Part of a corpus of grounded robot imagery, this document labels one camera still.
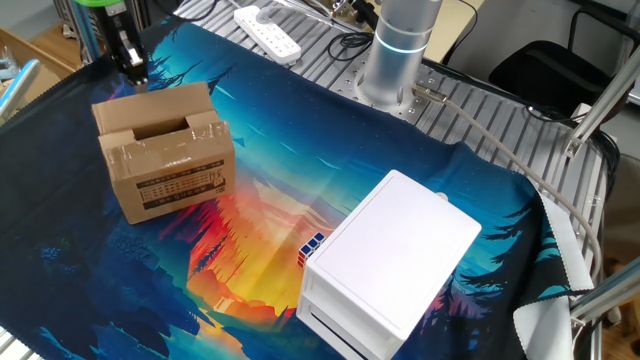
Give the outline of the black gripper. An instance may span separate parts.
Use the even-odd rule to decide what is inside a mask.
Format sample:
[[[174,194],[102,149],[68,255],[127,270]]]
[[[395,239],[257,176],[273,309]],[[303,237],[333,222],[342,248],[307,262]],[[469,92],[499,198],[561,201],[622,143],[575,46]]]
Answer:
[[[135,29],[125,2],[101,2],[94,8],[103,40],[117,69],[135,88],[148,84],[147,57],[129,35]]]

